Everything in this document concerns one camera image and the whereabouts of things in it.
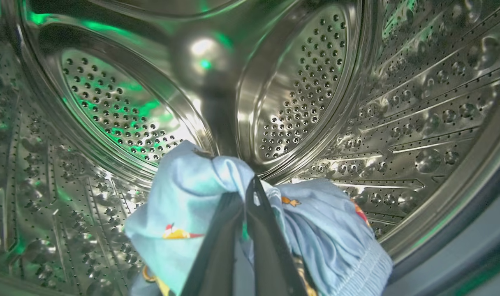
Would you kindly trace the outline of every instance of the blue garment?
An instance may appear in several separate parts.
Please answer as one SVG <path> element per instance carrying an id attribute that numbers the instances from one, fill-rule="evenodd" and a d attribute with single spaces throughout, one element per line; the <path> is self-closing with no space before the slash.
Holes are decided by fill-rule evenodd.
<path id="1" fill-rule="evenodd" d="M 160 161 L 148 202 L 125 225 L 150 271 L 177 295 L 184 288 L 203 240 L 200 235 L 206 234 L 220 196 L 238 192 L 244 199 L 254 176 L 239 159 L 210 159 L 196 153 L 198 150 L 183 142 Z M 265 184 L 264 188 L 289 247 L 303 257 L 320 295 L 382 293 L 392 261 L 343 191 L 327 180 L 278 187 Z M 299 204 L 283 204 L 282 197 Z M 167 239 L 181 234 L 189 238 Z M 252 263 L 251 241 L 242 240 L 241 244 Z"/>

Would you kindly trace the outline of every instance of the black tongs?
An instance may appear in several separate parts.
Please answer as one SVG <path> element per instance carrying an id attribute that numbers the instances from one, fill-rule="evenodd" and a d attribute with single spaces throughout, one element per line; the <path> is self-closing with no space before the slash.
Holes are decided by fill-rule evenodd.
<path id="1" fill-rule="evenodd" d="M 221 197 L 181 296 L 233 296 L 235 238 L 241 237 L 244 217 L 254 241 L 256 296 L 307 296 L 257 176 L 246 190 L 245 206 L 237 193 Z"/>

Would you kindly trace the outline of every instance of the clothing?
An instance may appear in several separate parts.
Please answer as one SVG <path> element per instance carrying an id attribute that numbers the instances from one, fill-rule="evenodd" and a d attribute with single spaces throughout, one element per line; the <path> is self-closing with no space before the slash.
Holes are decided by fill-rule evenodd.
<path id="1" fill-rule="evenodd" d="M 242 160 L 209 157 L 188 141 L 160 161 L 148 202 L 126 220 L 125 232 L 149 270 L 176 295 L 220 196 L 238 192 L 244 199 L 253 177 Z M 391 259 L 343 191 L 323 179 L 277 187 L 263 184 L 288 247 L 303 258 L 319 295 L 382 293 Z M 251 270 L 252 241 L 241 238 L 239 244 Z"/>

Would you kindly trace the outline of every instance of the washing machine drum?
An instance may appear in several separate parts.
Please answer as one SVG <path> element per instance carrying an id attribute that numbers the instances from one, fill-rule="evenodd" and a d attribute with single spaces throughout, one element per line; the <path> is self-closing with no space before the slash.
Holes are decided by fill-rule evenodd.
<path id="1" fill-rule="evenodd" d="M 184 140 L 331 180 L 397 277 L 500 188 L 500 1 L 0 1 L 0 295 L 126 295 Z"/>

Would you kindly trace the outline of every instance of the metal surface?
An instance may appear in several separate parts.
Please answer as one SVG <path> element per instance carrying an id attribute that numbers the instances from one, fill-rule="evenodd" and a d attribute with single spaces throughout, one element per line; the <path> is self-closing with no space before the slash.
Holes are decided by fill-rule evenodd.
<path id="1" fill-rule="evenodd" d="M 181 140 L 329 178 L 405 263 L 500 168 L 500 1 L 0 2 L 0 277 L 125 295 Z"/>

